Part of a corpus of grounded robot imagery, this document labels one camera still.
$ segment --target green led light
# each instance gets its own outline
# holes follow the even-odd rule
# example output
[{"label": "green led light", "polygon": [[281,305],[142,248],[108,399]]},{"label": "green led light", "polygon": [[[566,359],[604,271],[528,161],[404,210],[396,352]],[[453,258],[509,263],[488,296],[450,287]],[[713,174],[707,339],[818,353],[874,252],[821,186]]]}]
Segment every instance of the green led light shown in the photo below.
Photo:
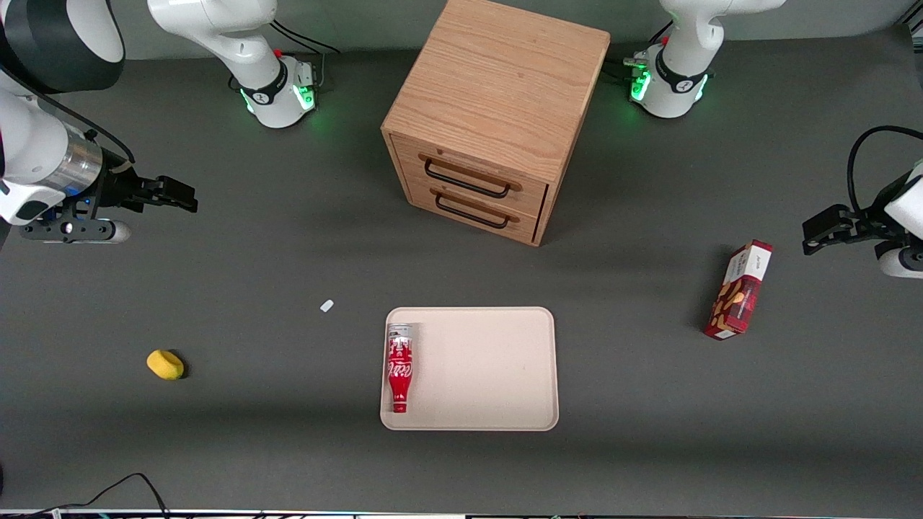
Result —
[{"label": "green led light", "polygon": [[644,99],[644,94],[647,92],[647,86],[649,84],[651,84],[651,73],[644,70],[641,75],[636,77],[634,82],[631,83],[631,97],[635,101]]},{"label": "green led light", "polygon": [[301,103],[301,107],[308,111],[314,108],[314,91],[309,87],[299,87],[298,85],[292,85],[292,91],[294,92],[295,97],[298,98],[298,102]]},{"label": "green led light", "polygon": [[253,106],[250,106],[250,100],[247,99],[246,94],[244,93],[244,89],[241,89],[241,90],[240,90],[240,95],[241,95],[241,97],[244,98],[244,103],[246,103],[246,110],[247,110],[249,113],[253,114]]},{"label": "green led light", "polygon": [[701,79],[701,85],[699,85],[699,93],[695,94],[695,101],[701,99],[701,92],[705,90],[705,83],[708,82],[708,74],[705,74],[705,77]]}]

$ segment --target drawer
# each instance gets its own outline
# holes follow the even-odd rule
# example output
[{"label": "drawer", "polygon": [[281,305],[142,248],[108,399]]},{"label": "drawer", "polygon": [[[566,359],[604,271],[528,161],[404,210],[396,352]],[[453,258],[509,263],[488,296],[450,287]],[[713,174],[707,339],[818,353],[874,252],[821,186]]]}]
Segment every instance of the drawer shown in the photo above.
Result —
[{"label": "drawer", "polygon": [[538,222],[533,216],[490,207],[479,200],[441,189],[433,182],[408,179],[407,187],[410,191],[410,202],[416,207],[497,235],[532,244]]},{"label": "drawer", "polygon": [[461,157],[432,144],[391,135],[405,180],[428,182],[490,206],[538,216],[546,185]]}]

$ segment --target gray table surface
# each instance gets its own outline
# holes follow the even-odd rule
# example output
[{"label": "gray table surface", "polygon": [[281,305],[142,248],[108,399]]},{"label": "gray table surface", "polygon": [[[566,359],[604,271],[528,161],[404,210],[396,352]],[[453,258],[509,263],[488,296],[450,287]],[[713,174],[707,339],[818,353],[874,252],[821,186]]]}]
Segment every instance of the gray table surface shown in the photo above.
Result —
[{"label": "gray table surface", "polygon": [[[213,59],[130,62],[66,96],[201,210],[118,212],[135,235],[117,247],[7,239],[0,505],[144,471],[174,508],[923,514],[920,284],[883,276],[871,244],[800,250],[801,222],[846,200],[858,134],[923,120],[906,29],[731,42],[681,120],[601,82],[538,249],[403,199],[378,126],[414,56],[333,56],[318,111],[281,131]],[[872,139],[861,197],[921,154]],[[775,245],[760,304],[717,343],[700,328],[751,238]],[[558,426],[386,430],[401,306],[549,308]],[[151,375],[155,348],[190,378]],[[131,484],[99,504],[153,501]]]}]

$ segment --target wooden cabinet top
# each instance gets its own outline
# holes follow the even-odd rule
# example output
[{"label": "wooden cabinet top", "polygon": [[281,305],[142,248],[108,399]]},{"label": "wooden cabinet top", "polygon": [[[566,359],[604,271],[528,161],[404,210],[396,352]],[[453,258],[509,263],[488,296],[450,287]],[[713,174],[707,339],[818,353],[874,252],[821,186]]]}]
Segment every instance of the wooden cabinet top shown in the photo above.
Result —
[{"label": "wooden cabinet top", "polygon": [[556,183],[608,44],[602,30],[449,0],[382,128]]}]

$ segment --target metal cylinder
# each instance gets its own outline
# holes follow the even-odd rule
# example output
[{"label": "metal cylinder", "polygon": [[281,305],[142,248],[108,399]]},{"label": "metal cylinder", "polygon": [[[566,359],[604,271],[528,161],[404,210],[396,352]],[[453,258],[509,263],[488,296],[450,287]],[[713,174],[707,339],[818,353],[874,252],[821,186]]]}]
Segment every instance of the metal cylinder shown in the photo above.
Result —
[{"label": "metal cylinder", "polygon": [[65,124],[67,149],[61,163],[36,185],[63,191],[69,197],[90,187],[102,171],[102,150],[84,139],[76,128]]}]

